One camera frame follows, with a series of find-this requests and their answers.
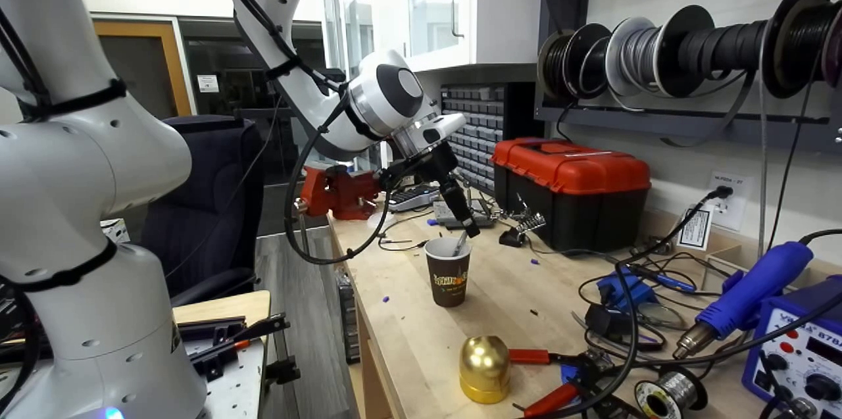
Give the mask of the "brown paper cup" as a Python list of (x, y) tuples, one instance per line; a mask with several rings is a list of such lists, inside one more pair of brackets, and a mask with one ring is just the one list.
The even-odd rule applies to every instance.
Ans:
[(433, 238), (424, 246), (433, 301), (443, 308), (457, 307), (466, 298), (472, 248), (466, 241), (459, 257), (452, 257), (457, 239)]

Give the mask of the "small grey keyboard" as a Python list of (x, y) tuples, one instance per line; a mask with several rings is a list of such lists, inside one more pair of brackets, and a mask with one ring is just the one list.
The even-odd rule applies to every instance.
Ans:
[(439, 188), (436, 185), (412, 185), (391, 195), (388, 211), (408, 212), (424, 209), (424, 207), (431, 206), (437, 197), (439, 197)]

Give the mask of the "small parts drawer cabinet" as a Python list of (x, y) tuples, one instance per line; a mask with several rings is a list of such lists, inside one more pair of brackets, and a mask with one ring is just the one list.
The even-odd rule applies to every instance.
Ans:
[(443, 114), (466, 117), (466, 125), (448, 137), (459, 173), (473, 188), (493, 196), (497, 143), (543, 134), (542, 124), (533, 119), (535, 84), (444, 84), (439, 92)]

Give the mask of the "grey electronic device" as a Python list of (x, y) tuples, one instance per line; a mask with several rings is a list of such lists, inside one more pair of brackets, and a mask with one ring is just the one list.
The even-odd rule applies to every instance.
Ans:
[[(493, 217), (492, 211), (486, 201), (481, 199), (472, 199), (470, 207), (473, 221), (476, 223), (477, 227), (486, 228), (493, 226), (496, 223), (496, 219)], [(455, 218), (454, 213), (451, 209), (449, 209), (445, 201), (434, 201), (432, 208), (434, 218), (439, 226), (448, 228), (448, 230), (463, 228), (463, 225), (457, 218)]]

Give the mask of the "red bench vise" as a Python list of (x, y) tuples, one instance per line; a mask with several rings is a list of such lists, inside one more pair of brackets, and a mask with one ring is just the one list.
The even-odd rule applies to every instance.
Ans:
[(313, 162), (304, 173), (303, 188), (293, 203), (297, 217), (331, 213), (340, 220), (364, 220), (375, 212), (382, 188), (372, 171), (351, 172), (347, 165)]

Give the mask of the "helping hand stand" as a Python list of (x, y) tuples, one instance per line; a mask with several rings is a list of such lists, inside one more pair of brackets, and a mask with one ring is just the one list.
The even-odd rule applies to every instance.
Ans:
[(515, 192), (514, 197), (513, 207), (517, 211), (508, 209), (500, 209), (499, 211), (497, 219), (509, 222), (509, 228), (499, 236), (497, 242), (500, 245), (517, 248), (523, 245), (525, 241), (529, 241), (528, 233), (544, 227), (547, 221), (540, 212), (530, 209), (520, 194)]

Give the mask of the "blue plastic tool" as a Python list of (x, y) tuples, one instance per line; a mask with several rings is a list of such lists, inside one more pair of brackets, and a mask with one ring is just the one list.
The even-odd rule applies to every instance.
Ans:
[(655, 291), (639, 276), (624, 271), (626, 289), (619, 275), (610, 273), (597, 281), (599, 303), (605, 308), (614, 309), (622, 313), (629, 313), (632, 307), (639, 307), (643, 303), (659, 305)]

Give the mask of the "black power adapter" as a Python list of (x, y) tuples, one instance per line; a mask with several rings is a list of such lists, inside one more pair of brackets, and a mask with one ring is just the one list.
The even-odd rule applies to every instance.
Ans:
[(602, 305), (589, 305), (585, 314), (585, 325), (596, 335), (613, 338), (623, 334), (623, 325), (617, 324), (614, 312)]

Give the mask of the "dark blue office chair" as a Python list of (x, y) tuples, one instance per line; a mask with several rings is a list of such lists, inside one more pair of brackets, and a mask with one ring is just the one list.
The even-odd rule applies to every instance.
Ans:
[(264, 207), (264, 140), (249, 119), (166, 119), (186, 141), (186, 182), (149, 204), (139, 245), (156, 254), (175, 307), (250, 292)]

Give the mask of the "small white label card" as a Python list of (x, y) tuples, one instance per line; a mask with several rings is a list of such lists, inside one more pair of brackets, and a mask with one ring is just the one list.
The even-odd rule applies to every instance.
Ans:
[(676, 246), (706, 251), (710, 240), (713, 213), (714, 207), (712, 205), (706, 204), (701, 207), (678, 233)]

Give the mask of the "blue hot air gun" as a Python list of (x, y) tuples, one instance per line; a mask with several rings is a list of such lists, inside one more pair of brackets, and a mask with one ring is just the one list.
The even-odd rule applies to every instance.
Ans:
[(724, 292), (680, 336), (672, 357), (681, 360), (695, 356), (713, 341), (726, 340), (735, 330), (753, 329), (761, 302), (781, 294), (812, 259), (808, 240), (791, 240), (771, 248), (749, 271), (730, 276)]

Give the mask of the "white wall cabinet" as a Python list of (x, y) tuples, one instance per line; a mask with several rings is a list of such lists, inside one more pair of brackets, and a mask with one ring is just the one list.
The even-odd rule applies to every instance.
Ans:
[(397, 51), (415, 72), (535, 61), (541, 0), (460, 0), (451, 35), (450, 0), (370, 0), (377, 48)]

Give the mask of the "dark wall rack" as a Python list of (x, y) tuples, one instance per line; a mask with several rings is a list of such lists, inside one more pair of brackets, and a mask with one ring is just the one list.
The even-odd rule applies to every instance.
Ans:
[[(575, 105), (562, 121), (593, 128), (645, 132), (657, 137), (671, 137), (676, 142), (687, 142), (708, 135), (718, 124), (721, 115), (719, 112), (661, 110), (632, 113), (613, 107)], [(799, 107), (783, 113), (770, 111), (766, 125), (769, 146), (788, 149), (797, 126), (801, 128), (798, 149), (842, 155), (842, 110), (819, 111), (815, 115), (806, 113), (804, 116), (800, 115)], [(741, 113), (713, 140), (760, 143), (760, 131), (758, 115)]]

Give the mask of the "black metal bracket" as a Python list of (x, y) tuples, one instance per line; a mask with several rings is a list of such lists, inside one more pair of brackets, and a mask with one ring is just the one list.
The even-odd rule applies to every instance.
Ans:
[(264, 336), (282, 332), (291, 327), (285, 313), (273, 314), (248, 326), (243, 316), (192, 321), (176, 325), (180, 340), (211, 341), (202, 351), (187, 354), (196, 372), (208, 383), (220, 379), (224, 368), (237, 361), (238, 352)]

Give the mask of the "wall socket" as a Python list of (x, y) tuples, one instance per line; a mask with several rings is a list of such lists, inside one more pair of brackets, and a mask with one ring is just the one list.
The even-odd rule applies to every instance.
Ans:
[(749, 197), (754, 192), (755, 177), (713, 170), (709, 186), (710, 190), (719, 186), (727, 186), (733, 190), (728, 198), (713, 200), (712, 224), (731, 232), (739, 232), (743, 226)]

